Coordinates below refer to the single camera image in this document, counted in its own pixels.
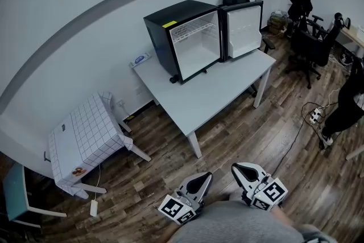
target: teal chair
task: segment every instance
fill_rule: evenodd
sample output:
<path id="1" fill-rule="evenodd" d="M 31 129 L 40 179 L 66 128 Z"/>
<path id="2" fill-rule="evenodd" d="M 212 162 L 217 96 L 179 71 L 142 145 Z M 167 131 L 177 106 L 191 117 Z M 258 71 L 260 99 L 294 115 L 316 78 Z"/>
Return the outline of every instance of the teal chair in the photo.
<path id="1" fill-rule="evenodd" d="M 24 166 L 19 163 L 15 163 L 13 165 L 13 167 L 5 176 L 2 185 L 5 196 L 6 212 L 9 221 L 40 228 L 40 225 L 19 221 L 16 220 L 16 218 L 28 211 L 49 216 L 67 217 L 66 213 L 51 212 L 29 206 L 27 189 L 25 185 Z"/>

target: chair base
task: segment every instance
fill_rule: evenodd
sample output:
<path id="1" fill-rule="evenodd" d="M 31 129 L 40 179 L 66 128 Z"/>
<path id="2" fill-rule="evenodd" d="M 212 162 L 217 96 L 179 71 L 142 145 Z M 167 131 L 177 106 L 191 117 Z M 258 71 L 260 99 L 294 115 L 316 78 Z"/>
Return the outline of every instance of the chair base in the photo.
<path id="1" fill-rule="evenodd" d="M 321 78 L 321 74 L 318 73 L 313 67 L 312 67 L 312 62 L 308 61 L 308 60 L 301 60 L 298 59 L 298 56 L 289 56 L 288 58 L 290 61 L 295 61 L 297 63 L 296 67 L 293 67 L 291 69 L 287 69 L 286 70 L 286 74 L 289 74 L 292 71 L 303 71 L 306 75 L 306 79 L 308 82 L 307 88 L 311 89 L 311 80 L 310 80 L 310 71 L 315 73 L 317 75 L 316 79 L 320 80 Z"/>

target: extension cord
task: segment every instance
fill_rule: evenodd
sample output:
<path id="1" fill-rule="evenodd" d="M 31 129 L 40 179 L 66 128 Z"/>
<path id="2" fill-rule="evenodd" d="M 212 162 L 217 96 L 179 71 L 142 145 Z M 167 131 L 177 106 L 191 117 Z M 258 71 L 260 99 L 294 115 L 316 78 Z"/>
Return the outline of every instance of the extension cord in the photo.
<path id="1" fill-rule="evenodd" d="M 309 119 L 310 123 L 314 125 L 319 120 L 319 117 L 321 117 L 321 111 L 316 108 Z"/>

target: black pants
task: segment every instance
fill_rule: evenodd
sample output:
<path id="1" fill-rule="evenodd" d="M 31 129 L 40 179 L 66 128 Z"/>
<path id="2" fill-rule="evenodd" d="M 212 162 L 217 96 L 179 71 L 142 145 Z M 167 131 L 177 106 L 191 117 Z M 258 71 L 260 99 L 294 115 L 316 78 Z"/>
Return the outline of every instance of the black pants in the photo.
<path id="1" fill-rule="evenodd" d="M 322 134 L 331 136 L 335 132 L 344 131 L 364 116 L 364 110 L 354 102 L 354 96 L 348 93 L 345 84 L 339 93 L 338 108 L 327 118 Z"/>

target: person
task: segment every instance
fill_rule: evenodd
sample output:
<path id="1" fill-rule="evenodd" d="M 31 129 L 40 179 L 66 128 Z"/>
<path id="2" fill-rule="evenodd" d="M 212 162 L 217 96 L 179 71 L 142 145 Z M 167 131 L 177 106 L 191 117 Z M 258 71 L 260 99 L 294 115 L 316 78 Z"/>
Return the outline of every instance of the person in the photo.
<path id="1" fill-rule="evenodd" d="M 350 77 L 339 91 L 338 108 L 318 131 L 318 136 L 326 146 L 333 143 L 334 133 L 348 129 L 364 116 L 363 64 L 356 56 L 353 59 Z"/>
<path id="2" fill-rule="evenodd" d="M 229 201 L 215 202 L 183 226 L 166 229 L 159 243 L 335 243 L 336 240 L 311 225 L 296 226 L 275 206 L 270 212 L 248 207 L 237 193 Z"/>

